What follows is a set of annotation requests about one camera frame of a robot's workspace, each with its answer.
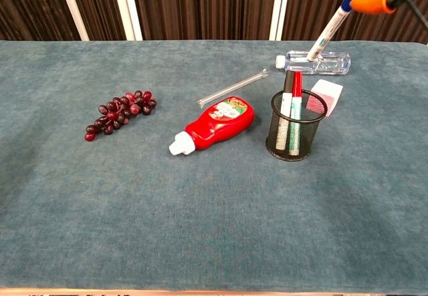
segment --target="ketchup bottle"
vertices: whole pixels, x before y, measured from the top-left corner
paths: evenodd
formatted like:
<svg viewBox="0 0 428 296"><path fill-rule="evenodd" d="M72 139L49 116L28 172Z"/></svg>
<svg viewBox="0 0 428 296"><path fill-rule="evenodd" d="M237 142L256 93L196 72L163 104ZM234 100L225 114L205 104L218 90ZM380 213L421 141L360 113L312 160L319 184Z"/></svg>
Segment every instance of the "ketchup bottle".
<svg viewBox="0 0 428 296"><path fill-rule="evenodd" d="M241 98L232 96L205 110L185 131L175 136L169 146L171 154L190 154L236 136L254 120L253 108Z"/></svg>

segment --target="bottle label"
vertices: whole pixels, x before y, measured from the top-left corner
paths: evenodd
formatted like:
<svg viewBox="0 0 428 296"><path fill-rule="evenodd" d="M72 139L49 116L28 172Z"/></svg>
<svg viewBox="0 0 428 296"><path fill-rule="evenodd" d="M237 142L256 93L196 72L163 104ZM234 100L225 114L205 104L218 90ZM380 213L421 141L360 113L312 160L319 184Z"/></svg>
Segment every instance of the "bottle label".
<svg viewBox="0 0 428 296"><path fill-rule="evenodd" d="M229 121L238 118L247 108L240 99L231 97L211 107L208 114L214 120Z"/></svg>

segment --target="mesh pen holder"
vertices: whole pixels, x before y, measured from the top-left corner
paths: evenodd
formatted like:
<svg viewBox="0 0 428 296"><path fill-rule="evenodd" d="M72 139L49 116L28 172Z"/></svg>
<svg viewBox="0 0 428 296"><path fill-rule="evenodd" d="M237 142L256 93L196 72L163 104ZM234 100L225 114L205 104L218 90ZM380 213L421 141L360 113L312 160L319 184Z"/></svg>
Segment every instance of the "mesh pen holder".
<svg viewBox="0 0 428 296"><path fill-rule="evenodd" d="M327 113L327 104L317 94L303 90L300 119L291 119L281 114L282 94L283 91L278 92L271 101L274 112L266 147L278 159L299 161L310 153L318 124Z"/></svg>

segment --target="plastic water bottle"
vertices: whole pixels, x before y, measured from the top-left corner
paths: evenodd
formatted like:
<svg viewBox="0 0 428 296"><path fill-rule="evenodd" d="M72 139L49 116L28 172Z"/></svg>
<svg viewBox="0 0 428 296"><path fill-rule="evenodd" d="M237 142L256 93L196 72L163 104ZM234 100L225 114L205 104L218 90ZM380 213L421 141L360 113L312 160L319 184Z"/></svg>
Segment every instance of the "plastic water bottle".
<svg viewBox="0 0 428 296"><path fill-rule="evenodd" d="M347 74L350 67L350 55L340 52L321 53L315 61L309 61L307 51L289 51L276 57L277 69L301 71L303 74Z"/></svg>

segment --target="brown curtain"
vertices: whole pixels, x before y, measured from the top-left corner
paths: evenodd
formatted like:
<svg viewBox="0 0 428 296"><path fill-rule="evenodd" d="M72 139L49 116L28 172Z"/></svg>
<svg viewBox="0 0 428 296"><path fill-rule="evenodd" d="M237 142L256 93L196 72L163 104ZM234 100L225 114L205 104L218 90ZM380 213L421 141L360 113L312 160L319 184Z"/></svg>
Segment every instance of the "brown curtain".
<svg viewBox="0 0 428 296"><path fill-rule="evenodd" d="M428 0L414 0L428 17ZM316 40L342 0L288 0L283 40ZM392 15L365 15L352 12L334 36L336 40L412 41L427 43L428 31L409 6L400 6Z"/></svg>
<svg viewBox="0 0 428 296"><path fill-rule="evenodd" d="M144 39L268 39L274 0L136 0Z"/></svg>
<svg viewBox="0 0 428 296"><path fill-rule="evenodd" d="M0 0L0 39L80 40L66 0Z"/></svg>
<svg viewBox="0 0 428 296"><path fill-rule="evenodd" d="M117 0L76 0L89 40L126 40Z"/></svg>

